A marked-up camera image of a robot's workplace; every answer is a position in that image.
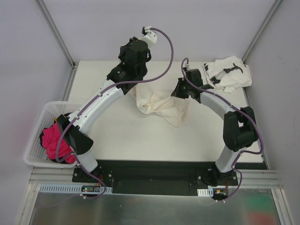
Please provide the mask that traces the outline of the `cream white t shirt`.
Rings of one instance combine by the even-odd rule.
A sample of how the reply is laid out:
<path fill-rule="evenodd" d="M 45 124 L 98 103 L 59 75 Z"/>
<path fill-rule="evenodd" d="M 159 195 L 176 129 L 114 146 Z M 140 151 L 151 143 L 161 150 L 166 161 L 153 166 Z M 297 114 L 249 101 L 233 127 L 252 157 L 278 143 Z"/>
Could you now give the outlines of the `cream white t shirt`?
<path fill-rule="evenodd" d="M 188 99 L 172 97 L 168 92 L 153 90 L 145 83 L 136 85 L 129 94 L 135 99 L 137 108 L 143 114 L 156 114 L 175 128 L 185 120 Z"/>

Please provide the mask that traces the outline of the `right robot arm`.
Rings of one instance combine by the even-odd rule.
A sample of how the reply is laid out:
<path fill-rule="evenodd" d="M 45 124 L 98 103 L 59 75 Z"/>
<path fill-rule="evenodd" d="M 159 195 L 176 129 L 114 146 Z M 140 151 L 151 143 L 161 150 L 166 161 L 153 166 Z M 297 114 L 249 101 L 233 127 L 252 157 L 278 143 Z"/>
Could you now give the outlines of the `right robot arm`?
<path fill-rule="evenodd" d="M 225 146 L 212 168 L 202 176 L 202 182 L 216 187 L 222 185 L 233 174 L 233 169 L 242 151 L 258 140 L 254 111 L 251 107 L 237 108 L 228 100 L 213 92 L 213 87 L 204 85 L 199 69 L 182 69 L 183 78 L 171 96 L 192 98 L 210 108 L 223 120 L 223 141 Z"/>

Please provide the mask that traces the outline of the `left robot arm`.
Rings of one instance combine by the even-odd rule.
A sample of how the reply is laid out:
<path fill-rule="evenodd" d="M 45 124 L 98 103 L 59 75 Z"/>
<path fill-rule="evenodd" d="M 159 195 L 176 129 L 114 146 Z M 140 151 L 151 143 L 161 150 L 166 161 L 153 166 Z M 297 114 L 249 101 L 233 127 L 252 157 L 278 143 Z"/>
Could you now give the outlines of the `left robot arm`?
<path fill-rule="evenodd" d="M 94 142 L 87 133 L 112 103 L 126 95 L 137 81 L 143 80 L 148 72 L 146 63 L 151 59 L 150 48 L 156 42 L 157 36 L 153 32 L 142 38 L 131 38 L 120 47 L 120 63 L 107 75 L 101 88 L 77 111 L 68 116 L 60 115 L 57 119 L 63 140 L 85 168 L 82 175 L 88 182 L 95 182 L 99 171 L 92 153 Z"/>

